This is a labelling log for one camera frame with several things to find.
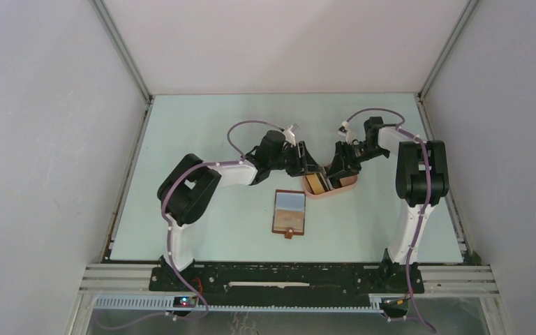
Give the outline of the pink plastic tray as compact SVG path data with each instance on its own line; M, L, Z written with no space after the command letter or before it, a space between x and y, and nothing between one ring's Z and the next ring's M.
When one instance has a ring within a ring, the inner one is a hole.
M301 187L303 189L303 192L308 198L314 199L314 200L323 199L331 195L337 195L346 191L351 191L357 185L357 182L359 179L358 175L353 175L350 177L344 177L340 179L332 179L332 178L327 177L326 175L329 168L330 168L330 165L323 165L320 167L320 171L319 171L319 173L324 175L329 186L329 191L327 191L326 193L323 193L320 195L312 194L311 190L308 187L308 184L306 183L305 176L301 178Z

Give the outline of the brown leather card holder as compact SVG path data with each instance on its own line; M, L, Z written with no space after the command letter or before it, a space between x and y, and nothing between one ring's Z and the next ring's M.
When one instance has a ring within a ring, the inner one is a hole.
M303 191L277 189L271 232L286 239L305 235L306 194Z

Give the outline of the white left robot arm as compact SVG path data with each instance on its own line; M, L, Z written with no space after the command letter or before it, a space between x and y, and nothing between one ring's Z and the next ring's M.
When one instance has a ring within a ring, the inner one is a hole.
M195 154L185 155L159 186L161 216L167 222L167 250L163 257L171 267L165 280L175 290L185 290L193 281L188 268L194 261L194 236L189 226L198 221L217 188L254 186L271 172L282 170L290 177L319 173L320 165L305 142L293 142L287 131L267 131L260 143L236 161L208 162Z

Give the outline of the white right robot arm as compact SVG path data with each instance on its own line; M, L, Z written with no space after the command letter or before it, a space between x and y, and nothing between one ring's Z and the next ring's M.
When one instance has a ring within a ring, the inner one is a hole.
M326 169L326 176L332 181L359 174L363 162L395 155L395 189L401 208L386 255L393 264L413 264L430 213L449 192L444 142L426 141L402 126L385 124L382 117L364 122L362 141L352 135L348 121L341 124L338 132L345 139L336 143L334 159Z

